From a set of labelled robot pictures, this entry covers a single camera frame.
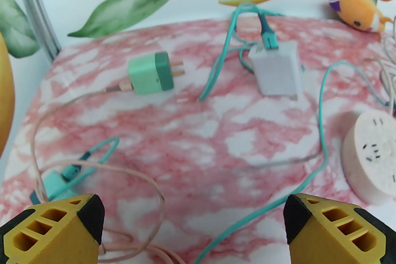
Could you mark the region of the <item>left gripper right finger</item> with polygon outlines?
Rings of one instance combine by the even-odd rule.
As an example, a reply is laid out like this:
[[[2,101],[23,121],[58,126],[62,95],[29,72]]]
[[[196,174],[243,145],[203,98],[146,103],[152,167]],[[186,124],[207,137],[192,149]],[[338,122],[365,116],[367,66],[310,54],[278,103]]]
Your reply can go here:
[[[284,223],[291,264],[396,264],[396,231],[355,204],[291,194]]]

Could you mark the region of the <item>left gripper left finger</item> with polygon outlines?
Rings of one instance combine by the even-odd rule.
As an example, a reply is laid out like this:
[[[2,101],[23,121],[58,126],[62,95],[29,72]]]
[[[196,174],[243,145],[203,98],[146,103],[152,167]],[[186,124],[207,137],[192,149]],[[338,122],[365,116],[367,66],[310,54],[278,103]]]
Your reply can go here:
[[[0,226],[0,264],[98,264],[104,218],[96,194],[30,206]]]

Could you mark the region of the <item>round pink white socket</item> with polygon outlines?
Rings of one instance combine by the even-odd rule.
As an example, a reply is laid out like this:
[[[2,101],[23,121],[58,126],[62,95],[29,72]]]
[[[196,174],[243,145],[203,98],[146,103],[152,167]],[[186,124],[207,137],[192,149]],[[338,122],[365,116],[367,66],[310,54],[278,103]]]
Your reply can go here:
[[[365,203],[396,198],[396,119],[382,110],[358,115],[341,148],[347,182]]]

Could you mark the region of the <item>white cube charger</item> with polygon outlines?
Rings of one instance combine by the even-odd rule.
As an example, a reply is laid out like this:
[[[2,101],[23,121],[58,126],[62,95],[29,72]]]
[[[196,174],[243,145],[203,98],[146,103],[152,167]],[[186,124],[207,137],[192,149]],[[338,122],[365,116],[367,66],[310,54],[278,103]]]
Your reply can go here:
[[[279,42],[278,49],[253,45],[248,53],[259,91],[268,97],[289,97],[297,101],[303,94],[302,67],[298,43]]]

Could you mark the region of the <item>orange plush fish toy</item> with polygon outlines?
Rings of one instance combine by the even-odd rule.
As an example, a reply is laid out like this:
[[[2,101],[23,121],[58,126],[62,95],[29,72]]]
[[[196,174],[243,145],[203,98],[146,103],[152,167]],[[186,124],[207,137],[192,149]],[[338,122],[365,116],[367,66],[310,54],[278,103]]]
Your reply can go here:
[[[387,22],[393,23],[373,0],[328,0],[328,4],[344,23],[362,32],[383,32]]]

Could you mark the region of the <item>aluminium frame post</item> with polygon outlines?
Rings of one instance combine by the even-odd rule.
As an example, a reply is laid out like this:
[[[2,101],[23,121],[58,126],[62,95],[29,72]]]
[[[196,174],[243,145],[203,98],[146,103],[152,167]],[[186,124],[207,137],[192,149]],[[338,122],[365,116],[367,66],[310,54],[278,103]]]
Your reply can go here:
[[[53,62],[62,47],[48,17],[43,0],[22,0],[34,35],[48,59]]]

